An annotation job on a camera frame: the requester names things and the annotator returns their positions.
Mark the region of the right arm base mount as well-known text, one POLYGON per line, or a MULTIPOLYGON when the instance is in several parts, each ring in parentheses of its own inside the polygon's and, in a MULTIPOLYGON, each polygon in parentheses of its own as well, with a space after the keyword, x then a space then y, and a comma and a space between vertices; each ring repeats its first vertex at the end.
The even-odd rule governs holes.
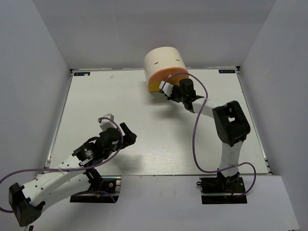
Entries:
POLYGON ((246 192, 242 177, 226 189, 214 177, 200 178, 196 186, 201 190, 203 205, 247 204, 246 195, 242 196, 246 192))

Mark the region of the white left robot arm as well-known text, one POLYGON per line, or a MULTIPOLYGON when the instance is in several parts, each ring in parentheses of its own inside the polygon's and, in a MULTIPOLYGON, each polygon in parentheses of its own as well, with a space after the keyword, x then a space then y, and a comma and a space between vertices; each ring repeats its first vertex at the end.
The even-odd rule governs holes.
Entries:
POLYGON ((102 131, 73 151, 55 171, 38 176, 23 185, 9 187, 9 204, 20 227, 36 221, 53 204, 77 193, 95 193, 105 189, 101 174, 95 168, 112 153, 133 145, 134 134, 125 123, 116 127, 110 121, 101 123, 102 131))

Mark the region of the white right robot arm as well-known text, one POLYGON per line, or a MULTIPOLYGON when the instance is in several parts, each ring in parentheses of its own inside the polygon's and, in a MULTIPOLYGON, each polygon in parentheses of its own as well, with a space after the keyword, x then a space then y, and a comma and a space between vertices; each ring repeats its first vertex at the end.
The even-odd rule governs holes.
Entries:
POLYGON ((233 178, 239 175, 241 147, 251 131, 239 102, 219 103, 199 96, 189 78, 180 80, 178 85, 162 81, 159 88, 168 100, 182 103, 186 110, 197 114, 197 117, 208 116, 214 119, 217 135, 222 142, 221 161, 217 172, 222 177, 218 178, 217 185, 223 192, 230 191, 235 186, 233 178))

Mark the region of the cream round drawer container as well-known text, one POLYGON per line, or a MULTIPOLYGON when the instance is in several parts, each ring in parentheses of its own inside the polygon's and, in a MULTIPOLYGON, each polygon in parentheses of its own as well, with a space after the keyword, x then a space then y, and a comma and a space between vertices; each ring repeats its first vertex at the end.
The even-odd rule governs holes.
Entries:
POLYGON ((147 89, 151 97, 158 97, 162 81, 178 85, 180 80, 189 78, 187 68, 176 48, 160 47, 148 52, 143 60, 147 89))

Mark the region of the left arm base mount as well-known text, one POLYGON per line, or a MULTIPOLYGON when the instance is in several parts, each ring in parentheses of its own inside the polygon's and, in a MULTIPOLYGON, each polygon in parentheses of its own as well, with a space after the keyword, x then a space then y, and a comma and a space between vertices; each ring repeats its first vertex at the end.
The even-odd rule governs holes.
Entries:
POLYGON ((102 177, 98 190, 90 190, 88 193, 77 193, 70 197, 71 203, 88 204, 115 204, 118 201, 121 190, 121 177, 102 177))

